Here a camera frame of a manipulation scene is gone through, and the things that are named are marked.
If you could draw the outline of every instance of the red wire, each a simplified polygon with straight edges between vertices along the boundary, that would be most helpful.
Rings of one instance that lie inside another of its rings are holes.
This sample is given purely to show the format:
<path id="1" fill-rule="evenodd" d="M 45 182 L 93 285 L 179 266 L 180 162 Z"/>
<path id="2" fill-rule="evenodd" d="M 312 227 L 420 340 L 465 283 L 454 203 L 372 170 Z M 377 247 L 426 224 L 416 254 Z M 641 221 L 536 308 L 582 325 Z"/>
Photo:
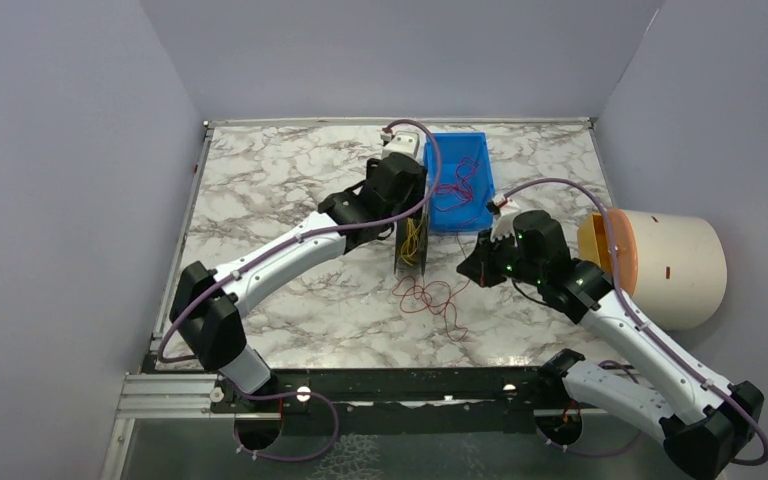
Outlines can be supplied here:
<path id="1" fill-rule="evenodd" d="M 402 286 L 402 283 L 404 283 L 405 280 L 410 280 L 412 285 L 408 287 L 404 292 L 402 293 L 396 293 L 396 290 L 399 289 L 399 287 Z M 434 297 L 428 292 L 429 287 L 432 285 L 443 285 L 449 290 L 448 296 L 446 297 L 446 300 L 442 303 L 434 303 Z M 417 283 L 416 279 L 411 276 L 407 275 L 405 277 L 402 277 L 401 280 L 396 284 L 395 287 L 393 287 L 393 295 L 397 297 L 401 297 L 401 300 L 399 301 L 399 309 L 404 313 L 419 313 L 425 310 L 428 310 L 431 312 L 432 315 L 440 315 L 443 317 L 443 324 L 446 326 L 446 336 L 449 337 L 449 340 L 453 342 L 461 342 L 464 338 L 466 338 L 466 334 L 469 333 L 469 329 L 466 327 L 461 327 L 458 325 L 458 308 L 455 306 L 455 304 L 452 302 L 454 298 L 464 291 L 466 287 L 469 286 L 469 281 L 467 281 L 461 288 L 458 290 L 453 290 L 452 286 L 448 283 L 442 281 L 442 280 L 435 280 L 433 282 L 430 282 L 425 285 L 420 285 Z M 415 310 L 409 310 L 405 308 L 405 300 L 408 298 L 413 297 L 414 300 L 419 300 L 423 306 L 420 308 L 417 308 Z M 454 313 L 454 330 L 462 330 L 463 334 L 458 337 L 457 339 L 452 338 L 452 334 L 449 331 L 449 308 L 451 307 L 451 311 Z"/>
<path id="2" fill-rule="evenodd" d="M 448 212 L 454 208 L 462 207 L 471 202 L 475 196 L 472 193 L 472 185 L 469 181 L 475 176 L 478 171 L 478 161 L 472 157 L 464 157 L 461 159 L 458 166 L 455 167 L 455 181 L 454 183 L 441 183 L 434 193 L 436 195 L 454 195 L 455 198 L 460 200 L 460 203 L 450 205 L 445 208 L 436 206 L 438 212 Z"/>
<path id="3" fill-rule="evenodd" d="M 447 183 L 447 184 L 440 184 L 436 190 L 434 190 L 434 193 L 436 195 L 454 195 L 455 198 L 459 200 L 459 203 L 456 203 L 454 205 L 450 205 L 445 208 L 440 208 L 439 206 L 435 207 L 437 211 L 439 212 L 447 212 L 449 210 L 462 207 L 469 202 L 471 202 L 475 197 L 472 193 L 472 185 L 469 184 L 469 181 L 472 179 L 472 177 L 475 176 L 476 171 L 478 170 L 478 162 L 474 160 L 471 157 L 464 157 L 461 159 L 458 166 L 455 168 L 455 182 L 454 183 Z M 468 223 L 475 220 L 477 215 L 473 216 L 472 218 L 467 219 L 465 222 L 463 222 L 457 229 L 458 232 L 465 227 Z M 464 251 L 463 244 L 461 244 L 461 238 L 459 234 L 456 234 L 455 237 L 458 240 L 458 246 L 461 249 L 461 253 L 463 253 L 464 258 L 466 258 L 466 251 Z M 405 280 L 410 280 L 412 282 L 411 286 L 408 287 L 404 292 L 402 293 L 396 293 L 396 290 L 399 289 L 399 287 L 402 286 L 402 284 L 405 282 Z M 402 277 L 401 280 L 396 284 L 395 287 L 393 287 L 393 295 L 397 297 L 401 297 L 401 300 L 399 300 L 399 309 L 403 313 L 419 313 L 423 312 L 425 310 L 428 310 L 431 312 L 432 315 L 440 315 L 443 317 L 443 324 L 446 328 L 446 337 L 449 338 L 452 342 L 461 342 L 466 338 L 466 334 L 469 333 L 469 329 L 466 327 L 461 327 L 458 325 L 458 307 L 455 306 L 453 300 L 455 297 L 464 291 L 466 287 L 469 286 L 469 280 L 458 290 L 454 290 L 451 285 L 448 283 L 442 281 L 442 280 L 435 280 L 433 282 L 420 285 L 417 283 L 416 278 L 413 276 L 405 276 Z M 429 293 L 429 288 L 434 285 L 441 285 L 445 287 L 448 290 L 448 295 L 446 295 L 446 300 L 444 300 L 441 303 L 434 303 L 434 296 Z M 408 309 L 405 307 L 405 301 L 413 297 L 414 300 L 418 300 L 422 306 L 416 309 Z M 457 339 L 452 338 L 452 334 L 449 331 L 449 312 L 452 312 L 452 315 L 454 315 L 453 318 L 453 325 L 454 330 L 460 330 L 463 331 L 463 334 L 461 334 L 460 337 Z"/>

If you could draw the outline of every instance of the circular hole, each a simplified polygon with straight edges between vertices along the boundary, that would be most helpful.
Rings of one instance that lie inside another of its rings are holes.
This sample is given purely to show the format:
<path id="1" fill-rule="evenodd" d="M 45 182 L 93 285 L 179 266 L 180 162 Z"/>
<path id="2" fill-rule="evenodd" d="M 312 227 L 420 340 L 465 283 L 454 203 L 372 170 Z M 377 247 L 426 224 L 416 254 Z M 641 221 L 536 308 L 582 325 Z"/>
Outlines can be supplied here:
<path id="1" fill-rule="evenodd" d="M 564 422 L 561 415 L 534 417 L 534 424 L 546 438 L 559 445 L 571 445 L 581 437 L 581 421 Z"/>
<path id="2" fill-rule="evenodd" d="M 263 450 L 272 445 L 281 431 L 275 426 L 252 425 L 252 423 L 240 423 L 234 426 L 234 435 L 249 450 Z"/>
<path id="3" fill-rule="evenodd" d="M 296 392 L 297 393 L 310 393 L 310 388 L 305 387 L 304 385 L 302 385 L 301 387 L 299 387 L 298 390 L 296 390 Z M 298 401 L 304 403 L 304 402 L 310 400 L 310 395 L 296 395 L 296 399 L 298 399 Z"/>

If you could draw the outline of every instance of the white cylindrical container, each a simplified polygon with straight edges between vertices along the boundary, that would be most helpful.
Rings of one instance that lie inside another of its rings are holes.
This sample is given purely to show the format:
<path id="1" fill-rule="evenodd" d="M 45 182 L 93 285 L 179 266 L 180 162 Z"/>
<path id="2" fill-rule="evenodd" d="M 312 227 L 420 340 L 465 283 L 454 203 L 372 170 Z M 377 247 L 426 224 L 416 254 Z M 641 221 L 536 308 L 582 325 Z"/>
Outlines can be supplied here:
<path id="1" fill-rule="evenodd" d="M 726 290 L 726 259 L 714 228 L 701 218 L 608 210 L 620 260 L 620 283 L 664 330 L 702 324 Z M 578 230 L 580 256 L 611 271 L 601 215 Z"/>

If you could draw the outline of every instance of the orange lid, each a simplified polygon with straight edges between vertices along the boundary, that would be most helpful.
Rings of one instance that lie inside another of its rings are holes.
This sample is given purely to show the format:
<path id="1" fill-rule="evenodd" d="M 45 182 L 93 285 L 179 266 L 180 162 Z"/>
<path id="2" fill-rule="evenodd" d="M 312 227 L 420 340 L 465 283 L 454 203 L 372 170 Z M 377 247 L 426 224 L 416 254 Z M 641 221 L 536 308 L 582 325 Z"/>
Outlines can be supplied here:
<path id="1" fill-rule="evenodd" d="M 628 216 L 618 208 L 608 210 L 608 218 L 614 229 L 617 243 L 617 260 L 620 268 L 620 284 L 629 295 L 634 295 L 637 286 L 637 245 Z M 594 213 L 588 216 L 578 228 L 579 255 L 612 273 L 608 237 L 602 215 Z"/>

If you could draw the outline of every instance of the yellow wire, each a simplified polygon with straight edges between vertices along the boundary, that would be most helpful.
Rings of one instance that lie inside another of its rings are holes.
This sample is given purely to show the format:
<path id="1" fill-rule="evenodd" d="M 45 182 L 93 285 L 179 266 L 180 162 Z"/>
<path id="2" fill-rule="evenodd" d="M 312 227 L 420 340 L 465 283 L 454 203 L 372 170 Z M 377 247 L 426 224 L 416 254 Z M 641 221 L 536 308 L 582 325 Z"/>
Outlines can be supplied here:
<path id="1" fill-rule="evenodd" d="M 422 225 L 425 223 L 425 215 L 420 218 L 418 225 L 414 225 L 414 220 L 408 218 L 405 222 L 407 232 L 405 232 L 405 240 L 402 242 L 402 246 L 399 248 L 399 256 L 402 261 L 408 266 L 413 266 L 416 252 L 419 250 L 419 234 L 422 232 Z"/>

